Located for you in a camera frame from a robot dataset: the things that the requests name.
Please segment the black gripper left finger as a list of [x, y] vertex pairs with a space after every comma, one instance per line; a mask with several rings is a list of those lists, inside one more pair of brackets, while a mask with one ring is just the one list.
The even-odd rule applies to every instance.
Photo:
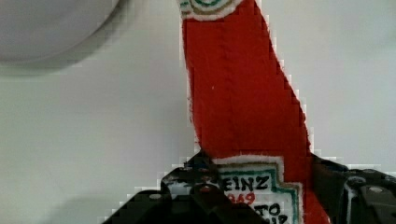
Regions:
[[200, 151], [161, 180], [136, 193], [102, 224], [269, 224], [246, 203], [224, 194], [219, 170]]

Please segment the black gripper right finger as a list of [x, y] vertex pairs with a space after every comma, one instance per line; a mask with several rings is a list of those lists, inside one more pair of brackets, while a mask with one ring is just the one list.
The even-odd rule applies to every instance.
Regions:
[[396, 224], [396, 179], [313, 156], [313, 189], [332, 224]]

